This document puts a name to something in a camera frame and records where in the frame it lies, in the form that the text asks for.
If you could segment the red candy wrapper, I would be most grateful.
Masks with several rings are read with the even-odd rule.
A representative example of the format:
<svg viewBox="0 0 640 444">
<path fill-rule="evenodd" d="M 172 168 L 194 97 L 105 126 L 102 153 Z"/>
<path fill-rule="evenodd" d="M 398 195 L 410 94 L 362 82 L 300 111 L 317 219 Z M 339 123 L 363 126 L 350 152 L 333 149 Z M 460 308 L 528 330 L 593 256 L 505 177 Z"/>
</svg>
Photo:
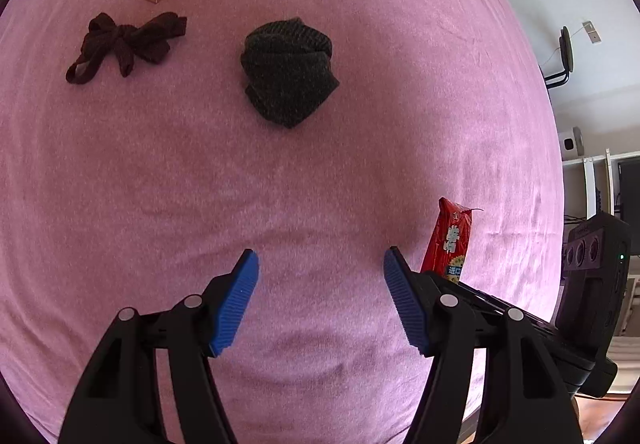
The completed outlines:
<svg viewBox="0 0 640 444">
<path fill-rule="evenodd" d="M 440 197 L 438 217 L 428 242 L 420 272 L 434 272 L 458 282 L 468 253 L 473 208 Z"/>
</svg>

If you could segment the black sock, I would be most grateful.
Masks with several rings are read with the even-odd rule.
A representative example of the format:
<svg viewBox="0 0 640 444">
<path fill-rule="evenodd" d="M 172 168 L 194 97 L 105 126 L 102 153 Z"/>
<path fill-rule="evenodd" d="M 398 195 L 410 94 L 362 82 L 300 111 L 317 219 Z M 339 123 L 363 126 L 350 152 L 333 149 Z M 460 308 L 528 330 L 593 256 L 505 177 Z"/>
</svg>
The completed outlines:
<svg viewBox="0 0 640 444">
<path fill-rule="evenodd" d="M 293 129 L 338 88 L 333 45 L 323 32 L 294 17 L 267 22 L 244 40 L 245 93 L 262 118 Z"/>
</svg>

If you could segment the black computer monitor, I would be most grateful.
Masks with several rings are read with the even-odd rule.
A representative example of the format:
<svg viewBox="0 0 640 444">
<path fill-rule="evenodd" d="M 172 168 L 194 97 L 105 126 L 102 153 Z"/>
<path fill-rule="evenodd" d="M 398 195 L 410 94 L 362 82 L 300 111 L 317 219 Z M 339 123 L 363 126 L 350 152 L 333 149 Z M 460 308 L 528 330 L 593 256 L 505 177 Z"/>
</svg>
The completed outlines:
<svg viewBox="0 0 640 444">
<path fill-rule="evenodd" d="M 640 254 L 640 161 L 626 160 L 618 166 L 620 174 L 620 204 L 622 220 L 630 226 L 633 256 Z"/>
</svg>

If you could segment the white computer desk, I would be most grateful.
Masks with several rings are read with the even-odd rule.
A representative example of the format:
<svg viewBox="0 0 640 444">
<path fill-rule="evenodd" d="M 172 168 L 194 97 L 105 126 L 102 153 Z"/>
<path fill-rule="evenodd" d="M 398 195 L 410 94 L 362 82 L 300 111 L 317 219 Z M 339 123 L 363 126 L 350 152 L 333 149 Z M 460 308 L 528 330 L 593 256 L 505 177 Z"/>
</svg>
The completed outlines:
<svg viewBox="0 0 640 444">
<path fill-rule="evenodd" d="M 620 166 L 638 162 L 639 152 L 612 152 L 606 148 L 588 155 L 578 126 L 558 134 L 563 168 L 564 225 L 577 225 L 603 211 L 623 217 Z"/>
</svg>

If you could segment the pink bed sheet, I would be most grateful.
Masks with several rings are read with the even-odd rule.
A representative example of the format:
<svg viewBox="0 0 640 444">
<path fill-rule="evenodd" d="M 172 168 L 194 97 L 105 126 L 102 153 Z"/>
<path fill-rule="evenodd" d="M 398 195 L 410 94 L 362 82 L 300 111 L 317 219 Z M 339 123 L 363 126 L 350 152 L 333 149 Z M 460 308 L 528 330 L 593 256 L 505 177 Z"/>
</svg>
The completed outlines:
<svg viewBox="0 0 640 444">
<path fill-rule="evenodd" d="M 186 16 L 158 65 L 88 25 Z M 340 82 L 287 129 L 250 104 L 244 40 L 298 17 Z M 550 100 L 508 0 L 10 0 L 1 16 L 1 372 L 60 432 L 120 308 L 170 308 L 252 249 L 259 282 L 213 374 L 242 443 L 398 443 L 430 364 L 383 278 L 423 260 L 445 197 L 474 209 L 462 278 L 539 317 L 560 280 Z"/>
</svg>

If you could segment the black office chair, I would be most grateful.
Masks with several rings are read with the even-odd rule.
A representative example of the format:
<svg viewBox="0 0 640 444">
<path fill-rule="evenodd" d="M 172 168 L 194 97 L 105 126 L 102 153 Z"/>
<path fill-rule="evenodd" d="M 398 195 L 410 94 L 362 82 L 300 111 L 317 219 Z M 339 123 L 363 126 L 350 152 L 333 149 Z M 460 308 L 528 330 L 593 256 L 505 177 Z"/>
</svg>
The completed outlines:
<svg viewBox="0 0 640 444">
<path fill-rule="evenodd" d="M 570 81 L 570 76 L 574 71 L 574 53 L 572 36 L 567 26 L 563 26 L 559 35 L 559 52 L 562 70 L 555 74 L 544 76 L 544 84 L 547 90 L 552 90 L 564 86 Z"/>
</svg>

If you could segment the dark maroon bow ribbon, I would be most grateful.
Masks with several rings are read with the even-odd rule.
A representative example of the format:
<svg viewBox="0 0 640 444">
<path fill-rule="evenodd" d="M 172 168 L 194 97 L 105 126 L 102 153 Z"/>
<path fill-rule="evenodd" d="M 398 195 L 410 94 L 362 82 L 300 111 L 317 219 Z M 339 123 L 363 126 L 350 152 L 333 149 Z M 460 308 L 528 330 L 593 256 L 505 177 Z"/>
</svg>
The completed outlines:
<svg viewBox="0 0 640 444">
<path fill-rule="evenodd" d="M 136 58 L 158 65 L 170 51 L 169 41 L 186 34 L 186 16 L 160 13 L 140 27 L 117 25 L 109 14 L 100 13 L 90 20 L 80 54 L 68 67 L 65 80 L 81 86 L 91 81 L 104 58 L 113 54 L 122 78 L 134 69 Z"/>
</svg>

